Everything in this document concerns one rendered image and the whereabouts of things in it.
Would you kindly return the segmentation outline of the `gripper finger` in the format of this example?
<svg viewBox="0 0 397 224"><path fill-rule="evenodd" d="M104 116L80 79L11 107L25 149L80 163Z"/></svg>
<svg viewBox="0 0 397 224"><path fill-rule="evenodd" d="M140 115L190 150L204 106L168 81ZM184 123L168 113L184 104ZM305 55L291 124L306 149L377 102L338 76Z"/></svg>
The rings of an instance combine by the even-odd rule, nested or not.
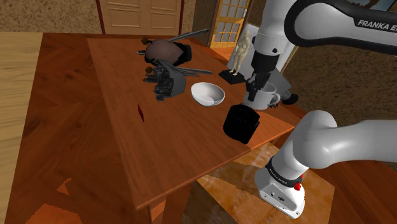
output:
<svg viewBox="0 0 397 224"><path fill-rule="evenodd" d="M257 91L262 89L263 85L263 75L253 73L252 77L246 81L246 91L248 92L248 100L253 102Z"/></svg>
<svg viewBox="0 0 397 224"><path fill-rule="evenodd" d="M258 89L261 90L266 83L268 82L268 79L271 77L271 73L267 72L267 73L260 73L258 75Z"/></svg>

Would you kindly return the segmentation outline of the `white mug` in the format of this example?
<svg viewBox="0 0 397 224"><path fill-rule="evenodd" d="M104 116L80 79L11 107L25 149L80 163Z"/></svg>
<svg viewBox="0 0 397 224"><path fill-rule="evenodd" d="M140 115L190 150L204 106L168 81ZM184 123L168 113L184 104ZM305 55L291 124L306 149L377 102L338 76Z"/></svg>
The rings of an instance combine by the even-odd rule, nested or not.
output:
<svg viewBox="0 0 397 224"><path fill-rule="evenodd" d="M249 92L244 96L243 104L255 110L266 110L268 107L278 107L281 96L276 92L276 87L271 83L266 83L265 86L257 91L254 101L248 99Z"/></svg>

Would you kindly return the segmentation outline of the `white leaning board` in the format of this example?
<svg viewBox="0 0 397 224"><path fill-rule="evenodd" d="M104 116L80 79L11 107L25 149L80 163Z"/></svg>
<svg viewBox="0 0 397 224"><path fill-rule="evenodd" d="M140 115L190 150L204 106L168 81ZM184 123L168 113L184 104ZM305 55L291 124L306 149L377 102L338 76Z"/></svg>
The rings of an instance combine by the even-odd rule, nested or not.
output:
<svg viewBox="0 0 397 224"><path fill-rule="evenodd" d="M277 61L277 65L275 67L275 70L271 72L271 77L268 80L271 84L273 84L277 88L277 93L282 97L282 102L292 102L293 104L297 101L298 97L290 96L289 89L291 88L291 85L287 81L287 79L281 74L281 70L285 63L287 62L289 56L291 55L291 52L294 49L294 45L290 43L289 41L287 42L286 48L284 52L279 56L279 60ZM241 63L240 70L237 76L233 75L233 72L230 72L232 66L233 66L233 60L234 60L234 55L236 48L234 48L232 55L230 56L230 59L227 63L227 70L222 71L219 75L222 76L229 84L236 84L236 83L242 83L245 82L247 79L250 78L252 75L254 69L251 66L251 61L253 59L254 55L254 48L253 48L253 43L250 44L246 57L244 58L244 61Z"/></svg>

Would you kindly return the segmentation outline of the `beige figure on black base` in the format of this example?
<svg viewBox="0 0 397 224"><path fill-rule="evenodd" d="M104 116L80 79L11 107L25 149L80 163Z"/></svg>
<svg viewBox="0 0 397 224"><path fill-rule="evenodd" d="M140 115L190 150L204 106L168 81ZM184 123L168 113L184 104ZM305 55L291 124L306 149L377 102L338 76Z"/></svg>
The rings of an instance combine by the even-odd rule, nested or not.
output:
<svg viewBox="0 0 397 224"><path fill-rule="evenodd" d="M235 54L233 56L232 68L230 70L223 70L219 75L229 84L237 84L245 82L245 77L240 74L240 67L243 63L251 45L251 35L249 31L244 32L243 38L237 43L235 47Z"/></svg>

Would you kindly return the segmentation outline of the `black cylindrical cup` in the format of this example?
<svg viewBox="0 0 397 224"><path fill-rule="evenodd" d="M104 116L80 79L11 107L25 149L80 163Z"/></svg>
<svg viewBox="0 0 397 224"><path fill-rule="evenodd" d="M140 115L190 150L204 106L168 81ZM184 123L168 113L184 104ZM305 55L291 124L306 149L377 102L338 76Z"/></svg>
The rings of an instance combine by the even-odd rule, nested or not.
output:
<svg viewBox="0 0 397 224"><path fill-rule="evenodd" d="M252 108L236 104L230 107L223 124L224 133L243 144L247 144L260 124L260 115Z"/></svg>

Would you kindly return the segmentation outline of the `white bowl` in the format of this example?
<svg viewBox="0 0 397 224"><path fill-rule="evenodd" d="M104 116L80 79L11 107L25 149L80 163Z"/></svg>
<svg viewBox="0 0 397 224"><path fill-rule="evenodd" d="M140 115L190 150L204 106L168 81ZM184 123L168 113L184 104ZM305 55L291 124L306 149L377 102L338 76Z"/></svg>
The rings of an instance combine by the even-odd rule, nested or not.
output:
<svg viewBox="0 0 397 224"><path fill-rule="evenodd" d="M222 103L225 98L225 92L222 88L208 82L193 84L191 95L202 106L216 106Z"/></svg>

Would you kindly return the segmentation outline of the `glass pane door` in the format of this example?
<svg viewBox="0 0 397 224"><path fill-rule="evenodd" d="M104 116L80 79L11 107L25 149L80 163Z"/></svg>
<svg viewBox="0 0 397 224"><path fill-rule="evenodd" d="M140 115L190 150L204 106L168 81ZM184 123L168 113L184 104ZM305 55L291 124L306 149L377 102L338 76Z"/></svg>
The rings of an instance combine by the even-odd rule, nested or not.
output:
<svg viewBox="0 0 397 224"><path fill-rule="evenodd" d="M209 37L210 48L234 48L251 0L219 0Z"/></svg>

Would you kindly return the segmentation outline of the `dark grey metal machine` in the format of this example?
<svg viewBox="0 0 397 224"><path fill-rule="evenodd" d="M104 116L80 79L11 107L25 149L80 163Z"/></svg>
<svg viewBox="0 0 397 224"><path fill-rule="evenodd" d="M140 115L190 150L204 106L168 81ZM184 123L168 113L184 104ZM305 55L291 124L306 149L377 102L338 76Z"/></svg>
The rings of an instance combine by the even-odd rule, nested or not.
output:
<svg viewBox="0 0 397 224"><path fill-rule="evenodd" d="M145 69L144 82L156 83L154 93L156 100L163 101L182 94L186 87L186 76L198 76L200 74L212 74L211 71L175 67L166 60L157 60L157 65Z"/></svg>

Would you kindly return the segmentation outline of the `wooden table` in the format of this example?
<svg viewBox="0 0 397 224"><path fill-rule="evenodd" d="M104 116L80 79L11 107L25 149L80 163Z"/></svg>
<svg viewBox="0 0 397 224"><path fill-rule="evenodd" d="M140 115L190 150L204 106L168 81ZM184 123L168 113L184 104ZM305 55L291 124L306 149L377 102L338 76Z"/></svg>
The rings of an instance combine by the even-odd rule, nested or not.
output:
<svg viewBox="0 0 397 224"><path fill-rule="evenodd" d="M171 207L173 192L187 197L197 179L292 129L262 113L249 143L229 138L223 124L230 107L242 101L245 86L222 79L224 65L199 45L192 45L188 65L205 74L189 77L186 84L204 81L221 87L225 99L217 106L201 106L189 90L156 100L153 84L144 81L139 39L90 38L88 45L134 207L150 216L144 224L178 224L184 207Z"/></svg>

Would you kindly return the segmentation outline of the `patterned brown robot stand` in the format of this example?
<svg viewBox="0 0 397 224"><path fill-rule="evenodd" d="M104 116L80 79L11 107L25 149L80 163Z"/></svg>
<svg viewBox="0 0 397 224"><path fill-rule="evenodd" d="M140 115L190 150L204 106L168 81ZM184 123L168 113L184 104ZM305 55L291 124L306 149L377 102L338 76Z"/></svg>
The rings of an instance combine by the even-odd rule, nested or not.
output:
<svg viewBox="0 0 397 224"><path fill-rule="evenodd" d="M328 224L335 187L308 170L305 207L291 219L258 195L255 172L278 151L267 143L194 182L183 224Z"/></svg>

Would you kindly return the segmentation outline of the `panelled wooden door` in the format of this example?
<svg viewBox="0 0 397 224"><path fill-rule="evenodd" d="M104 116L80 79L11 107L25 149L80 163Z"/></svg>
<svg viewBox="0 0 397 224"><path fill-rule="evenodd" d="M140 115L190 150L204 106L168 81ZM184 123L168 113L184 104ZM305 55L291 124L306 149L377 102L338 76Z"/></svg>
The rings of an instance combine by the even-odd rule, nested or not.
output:
<svg viewBox="0 0 397 224"><path fill-rule="evenodd" d="M182 0L98 0L106 34L175 36Z"/></svg>

